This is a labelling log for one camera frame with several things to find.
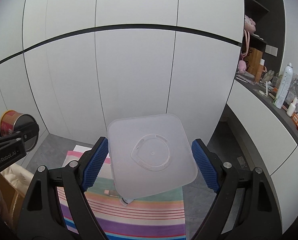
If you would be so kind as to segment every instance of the translucent plastic box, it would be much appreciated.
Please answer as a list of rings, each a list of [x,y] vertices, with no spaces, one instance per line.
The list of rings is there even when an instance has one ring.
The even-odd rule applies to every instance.
[[[197,176],[188,139],[173,114],[117,119],[108,127],[111,170],[129,199],[181,187]]]

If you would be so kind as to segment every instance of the tin can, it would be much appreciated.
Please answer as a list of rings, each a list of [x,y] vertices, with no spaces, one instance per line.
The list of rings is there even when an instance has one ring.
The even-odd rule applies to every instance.
[[[18,113],[14,110],[6,111],[0,119],[0,133],[2,136],[13,134],[17,130],[28,124],[35,123],[36,120],[29,114]],[[26,152],[31,151],[38,142],[38,135],[24,142]]]

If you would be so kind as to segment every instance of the metal bolt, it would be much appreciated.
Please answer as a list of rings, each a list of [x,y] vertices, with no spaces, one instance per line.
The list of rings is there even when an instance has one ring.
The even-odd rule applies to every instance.
[[[262,168],[256,167],[255,168],[255,172],[256,173],[259,173],[259,174],[262,173]]]
[[[77,166],[78,165],[78,162],[77,161],[71,161],[70,163],[69,163],[69,166],[71,167],[71,168],[74,168],[75,166]]]
[[[229,162],[225,162],[224,164],[224,167],[227,168],[227,169],[230,169],[232,167],[232,164],[229,163]]]
[[[42,171],[44,171],[45,170],[45,166],[43,166],[43,165],[41,165],[39,168],[38,168],[38,171],[39,172],[42,172]]]

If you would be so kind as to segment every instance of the blue gripper pad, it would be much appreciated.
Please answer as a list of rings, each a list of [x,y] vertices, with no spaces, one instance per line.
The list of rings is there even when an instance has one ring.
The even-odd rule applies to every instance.
[[[213,189],[215,193],[218,192],[220,186],[218,183],[218,176],[215,168],[212,166],[207,155],[202,150],[199,143],[194,140],[191,145],[191,150],[193,158],[198,165],[198,168],[208,186],[208,188]]]
[[[108,139],[105,138],[83,171],[83,181],[81,188],[84,191],[93,186],[107,155]]]

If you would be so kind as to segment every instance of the colorful striped cloth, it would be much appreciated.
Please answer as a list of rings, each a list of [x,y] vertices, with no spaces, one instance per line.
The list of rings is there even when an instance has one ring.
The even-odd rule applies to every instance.
[[[87,150],[90,148],[77,145],[73,151],[68,151],[63,166],[72,160],[78,160]],[[85,196],[110,240],[185,240],[185,212],[181,187],[139,198],[127,206],[123,206],[119,198],[105,195],[106,189],[115,190],[109,155],[93,187],[85,192]],[[77,233],[63,188],[58,188],[58,193],[66,225],[69,230]]]

